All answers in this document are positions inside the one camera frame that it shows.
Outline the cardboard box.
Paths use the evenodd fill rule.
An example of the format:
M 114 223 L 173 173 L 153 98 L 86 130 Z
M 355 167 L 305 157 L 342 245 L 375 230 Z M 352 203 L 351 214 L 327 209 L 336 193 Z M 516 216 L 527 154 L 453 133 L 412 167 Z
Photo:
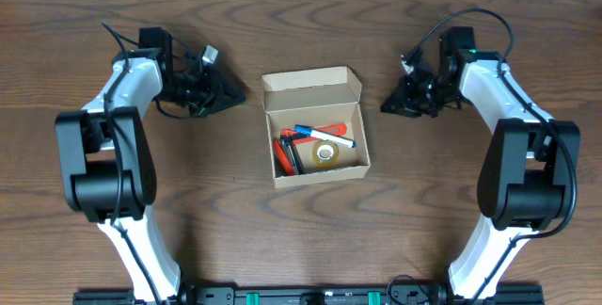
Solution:
M 350 68 L 265 74 L 261 88 L 276 188 L 366 175 L 362 84 Z

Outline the yellow tape roll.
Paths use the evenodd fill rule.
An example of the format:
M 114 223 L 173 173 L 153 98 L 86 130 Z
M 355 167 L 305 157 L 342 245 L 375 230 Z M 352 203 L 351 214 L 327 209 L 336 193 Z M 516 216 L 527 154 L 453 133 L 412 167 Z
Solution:
M 312 160 L 318 167 L 333 167 L 339 157 L 339 148 L 332 141 L 320 140 L 314 144 Z

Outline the blue marker pen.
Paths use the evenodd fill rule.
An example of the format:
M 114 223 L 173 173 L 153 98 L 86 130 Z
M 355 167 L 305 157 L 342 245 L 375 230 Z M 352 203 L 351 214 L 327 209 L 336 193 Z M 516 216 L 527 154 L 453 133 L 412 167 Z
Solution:
M 295 130 L 295 132 L 303 134 L 305 136 L 315 137 L 315 138 L 318 138 L 318 139 L 321 139 L 324 141 L 332 141 L 334 143 L 340 144 L 347 148 L 354 148 L 356 146 L 356 143 L 351 139 L 347 139 L 347 138 L 344 138 L 341 136 L 334 136 L 332 134 L 318 131 L 316 129 L 308 128 L 303 125 L 296 124 L 294 126 L 294 130 Z

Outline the red stapler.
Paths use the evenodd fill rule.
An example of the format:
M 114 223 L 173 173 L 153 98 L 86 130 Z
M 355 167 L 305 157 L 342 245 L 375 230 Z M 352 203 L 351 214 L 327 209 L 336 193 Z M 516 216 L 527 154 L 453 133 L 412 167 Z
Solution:
M 273 141 L 273 148 L 276 159 L 287 176 L 296 176 L 305 173 L 298 151 L 289 136 L 275 139 Z

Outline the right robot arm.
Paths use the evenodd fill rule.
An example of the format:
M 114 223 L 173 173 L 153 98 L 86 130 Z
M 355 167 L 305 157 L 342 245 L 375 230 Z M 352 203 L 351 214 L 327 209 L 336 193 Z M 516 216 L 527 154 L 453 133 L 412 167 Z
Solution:
M 477 47 L 467 26 L 439 37 L 431 72 L 417 44 L 401 57 L 405 74 L 384 113 L 436 117 L 444 107 L 475 107 L 492 137 L 477 183 L 481 215 L 447 279 L 423 289 L 427 304 L 497 304 L 505 270 L 531 240 L 560 233 L 577 204 L 580 131 L 555 120 L 512 77 L 505 55 Z

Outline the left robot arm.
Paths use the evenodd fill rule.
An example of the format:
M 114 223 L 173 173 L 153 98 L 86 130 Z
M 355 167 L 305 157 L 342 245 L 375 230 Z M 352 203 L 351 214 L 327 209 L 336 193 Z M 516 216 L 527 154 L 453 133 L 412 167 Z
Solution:
M 65 199 L 109 238 L 125 265 L 130 291 L 74 293 L 75 304 L 197 304 L 153 214 L 156 170 L 143 128 L 151 105 L 173 103 L 189 120 L 242 104 L 246 96 L 224 79 L 218 52 L 207 45 L 178 57 L 176 39 L 161 27 L 140 29 L 137 40 L 117 32 L 112 74 L 84 107 L 62 112 L 55 134 Z M 174 61 L 185 63 L 175 70 Z

